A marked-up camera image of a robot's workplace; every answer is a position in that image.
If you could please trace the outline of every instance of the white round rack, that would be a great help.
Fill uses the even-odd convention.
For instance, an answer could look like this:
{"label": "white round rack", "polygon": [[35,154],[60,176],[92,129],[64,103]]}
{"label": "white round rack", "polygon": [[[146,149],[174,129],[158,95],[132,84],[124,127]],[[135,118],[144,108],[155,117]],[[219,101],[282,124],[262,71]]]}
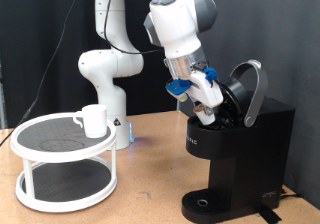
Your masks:
{"label": "white round rack", "polygon": [[[87,138],[73,123],[73,115],[38,117],[12,133],[10,146],[24,163],[16,195],[27,207],[44,212],[76,211],[101,202],[115,189],[115,126],[108,121],[105,137]],[[96,156],[107,149],[112,150],[112,164]]]}

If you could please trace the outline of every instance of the coffee maker handle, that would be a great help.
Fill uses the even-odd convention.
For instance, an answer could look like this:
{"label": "coffee maker handle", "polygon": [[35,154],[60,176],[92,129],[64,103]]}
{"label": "coffee maker handle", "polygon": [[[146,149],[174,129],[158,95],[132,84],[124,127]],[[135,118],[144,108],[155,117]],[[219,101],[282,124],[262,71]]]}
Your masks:
{"label": "coffee maker handle", "polygon": [[253,94],[249,109],[244,118],[244,125],[251,127],[255,123],[263,99],[268,89],[268,75],[262,68],[261,63],[256,60],[249,60],[238,65],[231,73],[231,77],[239,80],[240,77],[250,68],[254,68],[257,74],[257,86]]}

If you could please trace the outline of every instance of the blue light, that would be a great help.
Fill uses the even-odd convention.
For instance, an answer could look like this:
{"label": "blue light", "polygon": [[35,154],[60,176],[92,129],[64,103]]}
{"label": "blue light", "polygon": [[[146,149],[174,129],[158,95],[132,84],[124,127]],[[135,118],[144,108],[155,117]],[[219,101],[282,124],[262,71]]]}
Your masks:
{"label": "blue light", "polygon": [[130,143],[134,141],[134,136],[132,136],[132,122],[129,122],[130,126]]}

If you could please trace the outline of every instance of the black coffee maker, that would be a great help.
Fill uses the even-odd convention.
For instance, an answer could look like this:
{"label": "black coffee maker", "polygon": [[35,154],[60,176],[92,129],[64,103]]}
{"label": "black coffee maker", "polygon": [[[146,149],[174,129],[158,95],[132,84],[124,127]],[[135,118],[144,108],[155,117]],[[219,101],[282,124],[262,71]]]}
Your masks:
{"label": "black coffee maker", "polygon": [[[239,82],[250,68],[257,74],[254,93]],[[224,102],[216,121],[204,126],[196,116],[188,120],[187,151],[211,160],[208,188],[182,199],[188,220],[219,223],[254,213],[272,216],[279,206],[294,108],[266,98],[267,86],[259,62],[242,63],[220,83]]]}

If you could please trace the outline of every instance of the dark background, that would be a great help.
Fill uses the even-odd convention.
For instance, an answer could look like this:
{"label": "dark background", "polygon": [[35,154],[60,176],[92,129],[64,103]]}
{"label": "dark background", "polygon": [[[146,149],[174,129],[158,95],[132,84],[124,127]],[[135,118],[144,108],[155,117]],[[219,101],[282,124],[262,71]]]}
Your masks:
{"label": "dark background", "polygon": [[[128,34],[140,51],[155,49],[143,27],[150,0],[126,0]],[[9,127],[35,98],[72,0],[0,0],[0,57]],[[200,40],[220,76],[241,62],[259,60],[269,76],[267,96],[296,108],[285,184],[320,208],[320,0],[215,0],[218,18]],[[94,0],[78,0],[61,50],[32,117],[76,111],[96,103],[91,83],[78,71],[82,52],[107,45],[95,33]],[[115,83],[127,92],[128,114],[175,109],[163,54],[145,56],[142,73]],[[253,89],[248,72],[244,84]],[[190,103],[182,110],[190,113]]]}
{"label": "dark background", "polygon": [[[36,97],[72,1],[0,0],[0,57],[10,128],[17,125]],[[126,0],[128,36],[139,51],[158,49],[150,44],[143,26],[150,1]],[[77,0],[60,50],[29,119],[73,112],[97,103],[93,85],[78,70],[78,59],[83,52],[107,48],[96,34],[94,0]],[[127,93],[128,115],[176,108],[176,100],[164,88],[171,76],[163,59],[162,52],[144,55],[144,69],[139,75],[114,80]]]}

